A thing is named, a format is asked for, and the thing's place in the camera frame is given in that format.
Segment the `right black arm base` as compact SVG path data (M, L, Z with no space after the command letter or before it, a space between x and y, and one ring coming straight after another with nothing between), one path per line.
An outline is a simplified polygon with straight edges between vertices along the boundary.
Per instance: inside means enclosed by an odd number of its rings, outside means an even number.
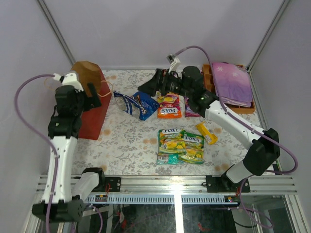
M244 183L241 188L242 181L233 183L226 175L222 176L206 176L206 185L208 193L233 193L237 192L238 188L242 193L250 193L250 186L246 185L248 180Z

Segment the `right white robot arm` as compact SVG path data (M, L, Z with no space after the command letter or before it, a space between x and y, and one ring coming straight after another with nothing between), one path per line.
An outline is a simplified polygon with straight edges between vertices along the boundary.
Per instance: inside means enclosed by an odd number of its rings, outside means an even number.
M174 93L188 98L190 109L220 125L247 149L246 156L222 175L221 184L226 191L235 190L243 179L251 175L262 175L280 156L278 133L274 129L266 131L251 126L238 114L222 106L220 99L205 89L204 75L197 67L185 67L181 77L158 68L149 81L138 87L138 91L151 97L160 92L162 95Z

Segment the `green snack package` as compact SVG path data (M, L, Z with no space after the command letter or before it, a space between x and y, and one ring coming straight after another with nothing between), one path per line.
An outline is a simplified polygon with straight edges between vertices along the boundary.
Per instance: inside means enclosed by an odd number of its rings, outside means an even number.
M183 140L185 131L181 128L161 129L158 131L157 165L178 165L183 161L179 156L185 152Z

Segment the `blue Doritos chip bag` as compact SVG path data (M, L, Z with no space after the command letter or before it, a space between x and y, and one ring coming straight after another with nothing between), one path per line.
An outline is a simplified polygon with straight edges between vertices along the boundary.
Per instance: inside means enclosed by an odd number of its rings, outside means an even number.
M160 107L156 100L140 91L132 96L113 91L113 96L120 110L142 121L148 119Z

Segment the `red paper bag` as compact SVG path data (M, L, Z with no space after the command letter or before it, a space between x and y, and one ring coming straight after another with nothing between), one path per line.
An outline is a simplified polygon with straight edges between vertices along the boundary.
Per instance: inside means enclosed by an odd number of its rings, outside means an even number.
M56 105L48 136L97 140L112 97L101 68L89 61L76 62L70 72L54 74L61 85L55 90Z

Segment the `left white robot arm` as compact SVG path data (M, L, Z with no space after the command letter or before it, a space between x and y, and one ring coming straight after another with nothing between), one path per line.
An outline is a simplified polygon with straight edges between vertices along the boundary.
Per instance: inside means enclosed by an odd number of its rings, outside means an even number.
M41 202L32 207L33 215L47 224L80 221L89 194L106 187L104 171L100 167L86 168L75 186L71 185L71 167L82 113L102 105L93 83L87 86L91 97L71 84L55 91L56 105L48 125L48 142L51 143L48 177Z

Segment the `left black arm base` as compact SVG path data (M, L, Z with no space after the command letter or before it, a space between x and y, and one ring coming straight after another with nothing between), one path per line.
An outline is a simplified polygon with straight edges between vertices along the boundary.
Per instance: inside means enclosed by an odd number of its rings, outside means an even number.
M121 177L100 178L99 184L92 190L93 192L120 192Z

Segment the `yellow snack bar packet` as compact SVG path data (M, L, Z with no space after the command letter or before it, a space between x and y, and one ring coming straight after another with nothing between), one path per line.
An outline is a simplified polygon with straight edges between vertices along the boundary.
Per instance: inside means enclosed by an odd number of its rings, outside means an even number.
M201 122L200 124L197 124L196 128L209 145L212 145L217 142L218 137L215 134L210 132L205 122Z

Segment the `orange snack package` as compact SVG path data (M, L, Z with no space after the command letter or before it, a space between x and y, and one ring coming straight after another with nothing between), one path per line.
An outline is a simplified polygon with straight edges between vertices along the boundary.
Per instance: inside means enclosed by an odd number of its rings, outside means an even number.
M157 102L159 103L157 118L173 119L182 117L180 100L177 94L168 93L163 96L158 93Z

